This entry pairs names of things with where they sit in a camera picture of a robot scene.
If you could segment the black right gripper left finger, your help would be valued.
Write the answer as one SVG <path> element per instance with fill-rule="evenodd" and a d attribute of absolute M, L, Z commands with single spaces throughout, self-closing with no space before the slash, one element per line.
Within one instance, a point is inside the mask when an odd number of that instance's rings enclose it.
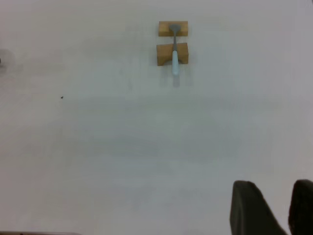
<path fill-rule="evenodd" d="M 250 181 L 235 181 L 230 228 L 233 235 L 285 235 L 261 191 Z"/>

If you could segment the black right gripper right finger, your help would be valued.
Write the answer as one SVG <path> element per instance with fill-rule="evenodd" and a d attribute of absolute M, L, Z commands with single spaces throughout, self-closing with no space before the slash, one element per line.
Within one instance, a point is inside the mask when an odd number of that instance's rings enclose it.
<path fill-rule="evenodd" d="M 293 186 L 289 210 L 289 229 L 292 235 L 313 234 L 313 182 L 297 180 Z"/>

